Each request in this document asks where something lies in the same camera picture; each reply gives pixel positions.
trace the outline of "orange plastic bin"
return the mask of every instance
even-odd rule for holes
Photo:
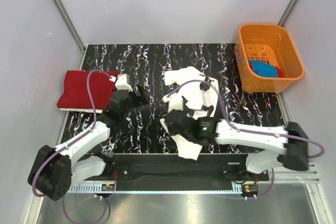
[[[242,87],[248,93],[283,92],[305,73],[289,33],[281,26],[243,25],[239,29],[235,54]],[[278,67],[284,77],[259,76],[250,69],[248,60],[262,61]]]

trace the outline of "folded red cloth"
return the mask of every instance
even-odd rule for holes
[[[117,72],[107,71],[111,76],[117,76]],[[64,93],[57,102],[61,110],[92,112],[92,105],[86,87],[86,79],[89,71],[69,70],[64,79]],[[90,90],[97,112],[109,103],[113,95],[114,83],[105,74],[95,72],[90,77]]]

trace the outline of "white wall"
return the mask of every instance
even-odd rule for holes
[[[0,222],[22,224],[30,169],[38,149],[55,140],[56,102],[80,52],[51,0],[0,6]]]
[[[323,143],[316,158],[324,195],[336,220],[336,2],[300,0],[289,18],[289,30],[306,68],[303,80],[284,92],[292,118],[309,137]]]
[[[290,0],[62,0],[85,44],[236,42],[278,23]]]

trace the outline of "black marble table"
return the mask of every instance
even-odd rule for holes
[[[207,76],[216,78],[231,121],[236,123],[283,125],[276,95],[249,94],[243,91],[234,44],[158,44],[158,45],[89,45],[83,70],[101,69],[127,73],[132,85],[140,84],[150,92],[150,106],[134,109],[121,123],[114,136],[96,146],[93,152],[177,153],[175,142],[159,122],[165,113],[162,97],[174,86],[164,85],[164,71],[194,66]],[[90,125],[92,114],[70,112],[62,142]],[[211,145],[202,153],[251,153],[253,147]]]

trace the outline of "blue item in basket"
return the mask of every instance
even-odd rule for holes
[[[278,78],[278,70],[267,63],[256,61],[256,60],[249,60],[250,67],[253,72],[262,77],[269,77],[269,78]]]

